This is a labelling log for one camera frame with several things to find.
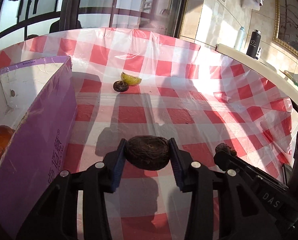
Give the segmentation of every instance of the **white lettering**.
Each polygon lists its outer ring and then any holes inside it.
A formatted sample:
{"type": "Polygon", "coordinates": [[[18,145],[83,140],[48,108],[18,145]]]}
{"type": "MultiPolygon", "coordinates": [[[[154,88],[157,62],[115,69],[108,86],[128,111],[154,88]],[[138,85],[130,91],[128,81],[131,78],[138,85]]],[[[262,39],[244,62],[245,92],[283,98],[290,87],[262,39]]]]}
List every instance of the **white lettering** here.
{"type": "Polygon", "coordinates": [[[268,203],[272,204],[272,201],[273,201],[273,197],[270,200],[268,200],[268,203]]]}
{"type": "Polygon", "coordinates": [[[269,194],[266,193],[266,194],[262,197],[262,199],[267,199],[268,197],[269,197],[269,194]]]}
{"type": "Polygon", "coordinates": [[[273,205],[274,207],[277,207],[279,205],[280,201],[276,201],[276,203],[273,205]]]}

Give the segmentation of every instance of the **wrinkled fruit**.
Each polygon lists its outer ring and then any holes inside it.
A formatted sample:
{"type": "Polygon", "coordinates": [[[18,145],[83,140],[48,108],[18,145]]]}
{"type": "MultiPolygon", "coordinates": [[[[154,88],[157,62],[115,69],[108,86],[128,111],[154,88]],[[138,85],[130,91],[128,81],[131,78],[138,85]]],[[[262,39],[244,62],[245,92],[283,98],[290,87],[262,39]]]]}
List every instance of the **wrinkled fruit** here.
{"type": "Polygon", "coordinates": [[[129,85],[123,81],[116,81],[113,83],[113,89],[117,92],[126,92],[129,89],[129,85]]]}
{"type": "Polygon", "coordinates": [[[129,86],[137,86],[142,81],[141,78],[128,75],[124,72],[121,73],[121,80],[126,82],[129,86]]]}
{"type": "Polygon", "coordinates": [[[168,141],[163,137],[135,136],[126,144],[125,157],[139,169],[160,170],[170,160],[168,141]]]}
{"type": "Polygon", "coordinates": [[[14,132],[9,126],[0,125],[0,160],[14,132]]]}

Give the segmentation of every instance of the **white bottle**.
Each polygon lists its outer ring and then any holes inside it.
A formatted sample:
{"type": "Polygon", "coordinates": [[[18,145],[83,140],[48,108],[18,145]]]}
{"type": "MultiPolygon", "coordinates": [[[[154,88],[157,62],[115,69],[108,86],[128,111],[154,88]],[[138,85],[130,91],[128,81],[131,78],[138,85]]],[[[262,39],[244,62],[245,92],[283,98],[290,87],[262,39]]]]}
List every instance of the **white bottle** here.
{"type": "Polygon", "coordinates": [[[245,37],[245,28],[241,26],[237,34],[236,42],[233,46],[234,49],[240,51],[244,37],[245,37]]]}

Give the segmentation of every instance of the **checkered tablecloth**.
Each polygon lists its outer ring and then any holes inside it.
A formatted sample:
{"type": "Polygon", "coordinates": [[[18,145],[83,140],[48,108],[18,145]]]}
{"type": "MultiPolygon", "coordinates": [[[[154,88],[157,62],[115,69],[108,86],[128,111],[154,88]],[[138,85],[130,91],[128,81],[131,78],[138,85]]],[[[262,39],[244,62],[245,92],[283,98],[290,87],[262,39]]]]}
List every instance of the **checkered tablecloth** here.
{"type": "MultiPolygon", "coordinates": [[[[71,30],[33,38],[0,51],[0,68],[20,61],[70,55],[78,115],[65,168],[83,171],[135,135],[174,137],[180,149],[213,170],[215,146],[277,179],[290,154],[290,99],[239,62],[199,45],[128,29],[71,30]],[[113,90],[121,72],[139,86],[113,90]]],[[[143,171],[125,164],[120,187],[106,194],[113,239],[184,238],[190,193],[175,185],[171,165],[143,171]]],[[[82,234],[82,198],[78,231],[82,234]]],[[[214,231],[219,212],[215,193],[214,231]]]]}

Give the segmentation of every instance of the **purple box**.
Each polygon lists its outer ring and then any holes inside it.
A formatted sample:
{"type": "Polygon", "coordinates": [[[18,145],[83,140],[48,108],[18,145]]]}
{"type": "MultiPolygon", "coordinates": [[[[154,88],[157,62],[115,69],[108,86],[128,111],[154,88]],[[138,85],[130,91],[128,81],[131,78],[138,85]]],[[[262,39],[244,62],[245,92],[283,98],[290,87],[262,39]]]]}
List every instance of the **purple box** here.
{"type": "Polygon", "coordinates": [[[61,171],[77,114],[71,58],[59,59],[63,65],[29,107],[0,162],[0,224],[13,239],[61,171]]]}

